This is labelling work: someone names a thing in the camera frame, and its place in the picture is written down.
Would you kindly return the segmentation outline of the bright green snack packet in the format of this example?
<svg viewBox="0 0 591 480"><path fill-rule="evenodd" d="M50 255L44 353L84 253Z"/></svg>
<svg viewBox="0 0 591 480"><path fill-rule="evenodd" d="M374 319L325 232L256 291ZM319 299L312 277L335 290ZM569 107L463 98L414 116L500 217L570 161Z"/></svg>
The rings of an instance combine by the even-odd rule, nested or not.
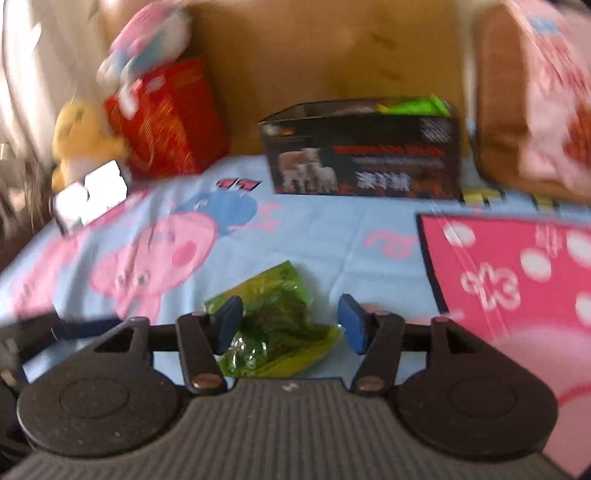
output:
<svg viewBox="0 0 591 480"><path fill-rule="evenodd" d="M400 101L388 105L377 104L377 112L389 115L452 116L444 100L436 95Z"/></svg>

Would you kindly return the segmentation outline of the cartoon pig bed sheet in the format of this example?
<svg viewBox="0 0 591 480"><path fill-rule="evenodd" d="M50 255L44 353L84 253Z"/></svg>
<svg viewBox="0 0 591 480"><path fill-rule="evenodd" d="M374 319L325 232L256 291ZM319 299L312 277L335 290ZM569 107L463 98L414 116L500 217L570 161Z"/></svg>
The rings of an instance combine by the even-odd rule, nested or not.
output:
<svg viewBox="0 0 591 480"><path fill-rule="evenodd" d="M46 225L1 276L1 320L47 310L92 320L144 315L164 324L266 269L290 262L311 297L311 317L335 321L339 297L425 322L437 311L417 222L437 228L436 258L455 247L470 289L449 304L456 320L549 381L560 398L547 451L581 473L590 461L590 211L515 192L460 201L277 195L262 157L228 158L204 174L142 186L70 237ZM124 248L165 231L217 227L178 285L146 296L172 274L169 258L129 280L108 265Z"/></svg>

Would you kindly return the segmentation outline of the white smartphone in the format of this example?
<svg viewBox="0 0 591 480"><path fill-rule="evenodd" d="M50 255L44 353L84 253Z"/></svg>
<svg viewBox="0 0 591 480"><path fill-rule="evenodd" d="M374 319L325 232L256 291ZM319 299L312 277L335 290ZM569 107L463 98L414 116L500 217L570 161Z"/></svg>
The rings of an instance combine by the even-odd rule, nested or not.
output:
<svg viewBox="0 0 591 480"><path fill-rule="evenodd" d="M87 227L122 204L129 187L115 160L95 168L51 199L51 213L62 236Z"/></svg>

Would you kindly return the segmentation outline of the black sheep-print box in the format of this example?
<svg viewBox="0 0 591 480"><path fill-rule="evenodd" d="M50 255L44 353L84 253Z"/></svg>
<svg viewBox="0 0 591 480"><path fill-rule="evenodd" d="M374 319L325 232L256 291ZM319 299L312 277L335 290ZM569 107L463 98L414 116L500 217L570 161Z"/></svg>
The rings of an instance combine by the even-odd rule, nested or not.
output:
<svg viewBox="0 0 591 480"><path fill-rule="evenodd" d="M426 198L460 194L460 121L389 115L382 97L297 104L259 124L273 186L280 194Z"/></svg>

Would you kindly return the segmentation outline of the red gift bag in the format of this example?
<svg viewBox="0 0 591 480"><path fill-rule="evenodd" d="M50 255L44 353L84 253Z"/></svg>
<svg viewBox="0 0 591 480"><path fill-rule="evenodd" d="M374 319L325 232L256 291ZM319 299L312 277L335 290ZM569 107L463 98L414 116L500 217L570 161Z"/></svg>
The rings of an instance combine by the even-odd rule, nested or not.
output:
<svg viewBox="0 0 591 480"><path fill-rule="evenodd" d="M228 133L200 59L170 63L135 81L130 101L137 106L132 115L117 95L104 108L130 149L135 178L197 175L228 155Z"/></svg>

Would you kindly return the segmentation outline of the yellow plush duck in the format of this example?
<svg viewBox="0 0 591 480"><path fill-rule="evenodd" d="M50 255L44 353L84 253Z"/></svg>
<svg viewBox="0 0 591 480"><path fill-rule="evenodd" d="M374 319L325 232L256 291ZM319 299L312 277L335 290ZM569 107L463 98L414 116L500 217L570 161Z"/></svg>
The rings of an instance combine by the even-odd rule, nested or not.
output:
<svg viewBox="0 0 591 480"><path fill-rule="evenodd" d="M101 109L77 98L67 102L57 116L52 155L51 188L57 194L110 161L123 165L128 148L121 136L106 129Z"/></svg>

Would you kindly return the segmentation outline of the brown chair cushion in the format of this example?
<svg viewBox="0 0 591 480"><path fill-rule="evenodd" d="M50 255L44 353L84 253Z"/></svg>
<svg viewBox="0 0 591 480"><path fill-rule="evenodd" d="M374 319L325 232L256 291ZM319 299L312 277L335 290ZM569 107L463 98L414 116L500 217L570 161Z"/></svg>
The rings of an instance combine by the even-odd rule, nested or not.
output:
<svg viewBox="0 0 591 480"><path fill-rule="evenodd" d="M516 21L501 4L482 10L474 20L476 68L475 163L481 177L506 189L536 197L588 205L554 181L520 176L519 141L526 137L526 70Z"/></svg>

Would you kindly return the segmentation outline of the wooden headboard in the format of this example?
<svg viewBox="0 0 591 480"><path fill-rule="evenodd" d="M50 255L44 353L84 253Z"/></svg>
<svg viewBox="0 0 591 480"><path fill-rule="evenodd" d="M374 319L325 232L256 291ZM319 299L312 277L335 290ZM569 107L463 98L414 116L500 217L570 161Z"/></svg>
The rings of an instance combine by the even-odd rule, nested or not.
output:
<svg viewBox="0 0 591 480"><path fill-rule="evenodd" d="M461 115L453 1L184 1L187 55L204 60L235 155L263 152L259 122L297 104L438 96Z"/></svg>

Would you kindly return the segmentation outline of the pink blue plush fish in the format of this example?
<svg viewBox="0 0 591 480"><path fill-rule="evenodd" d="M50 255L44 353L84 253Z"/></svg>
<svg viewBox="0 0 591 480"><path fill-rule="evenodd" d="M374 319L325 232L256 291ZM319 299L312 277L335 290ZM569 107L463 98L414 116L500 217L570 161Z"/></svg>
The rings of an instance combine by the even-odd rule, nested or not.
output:
<svg viewBox="0 0 591 480"><path fill-rule="evenodd" d="M100 84L122 87L176 61L190 43L191 19L177 2L141 8L112 41L97 70Z"/></svg>

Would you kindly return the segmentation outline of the pink fried-dough snack bag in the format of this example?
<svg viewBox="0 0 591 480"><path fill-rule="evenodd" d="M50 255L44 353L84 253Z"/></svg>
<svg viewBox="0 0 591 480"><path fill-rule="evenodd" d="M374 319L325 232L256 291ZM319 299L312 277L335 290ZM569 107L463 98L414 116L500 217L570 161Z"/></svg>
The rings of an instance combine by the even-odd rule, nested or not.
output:
<svg viewBox="0 0 591 480"><path fill-rule="evenodd" d="M525 121L520 175L590 193L590 11L507 1L521 36Z"/></svg>

